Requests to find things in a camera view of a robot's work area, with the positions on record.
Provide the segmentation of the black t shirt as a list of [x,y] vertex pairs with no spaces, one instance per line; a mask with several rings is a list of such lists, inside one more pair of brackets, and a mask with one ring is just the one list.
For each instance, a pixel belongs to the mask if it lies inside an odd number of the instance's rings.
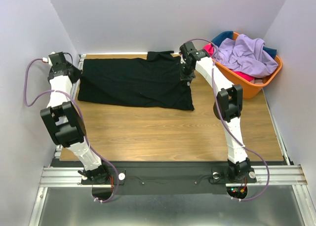
[[86,59],[78,100],[193,111],[191,89],[180,80],[180,60],[171,51],[148,52],[145,59]]

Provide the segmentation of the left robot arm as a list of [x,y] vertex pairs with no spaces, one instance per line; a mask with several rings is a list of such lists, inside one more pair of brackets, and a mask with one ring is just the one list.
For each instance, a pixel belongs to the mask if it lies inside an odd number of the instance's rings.
[[71,100],[81,70],[67,61],[64,52],[52,52],[47,62],[51,66],[47,79],[52,92],[47,107],[40,111],[44,125],[56,145],[70,150],[81,161],[83,170],[79,174],[84,179],[105,184],[110,179],[110,171],[86,140],[84,122]]

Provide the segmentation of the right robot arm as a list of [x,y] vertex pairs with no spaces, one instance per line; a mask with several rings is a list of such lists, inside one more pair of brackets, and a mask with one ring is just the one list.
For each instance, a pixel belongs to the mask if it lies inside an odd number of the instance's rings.
[[209,53],[197,50],[192,41],[179,48],[180,79],[190,84],[198,72],[213,90],[214,114],[222,122],[228,147],[228,179],[238,182],[251,170],[250,160],[245,151],[240,128],[243,89],[229,81],[215,65]]

